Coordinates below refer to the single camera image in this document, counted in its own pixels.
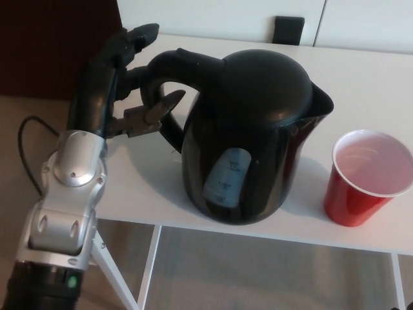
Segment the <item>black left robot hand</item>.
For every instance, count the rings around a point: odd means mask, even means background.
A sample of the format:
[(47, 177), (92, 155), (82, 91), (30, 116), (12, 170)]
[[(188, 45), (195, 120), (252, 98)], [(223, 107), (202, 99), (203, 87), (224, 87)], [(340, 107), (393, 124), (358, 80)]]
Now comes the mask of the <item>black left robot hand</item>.
[(103, 139), (126, 134), (133, 138), (157, 132), (161, 120), (182, 100), (177, 90), (153, 104), (129, 108), (114, 117), (114, 103), (126, 99), (143, 83), (146, 67), (127, 70), (127, 65), (158, 36), (159, 25), (150, 23), (131, 31), (122, 29), (110, 37), (82, 70), (70, 104), (68, 130), (91, 132)]

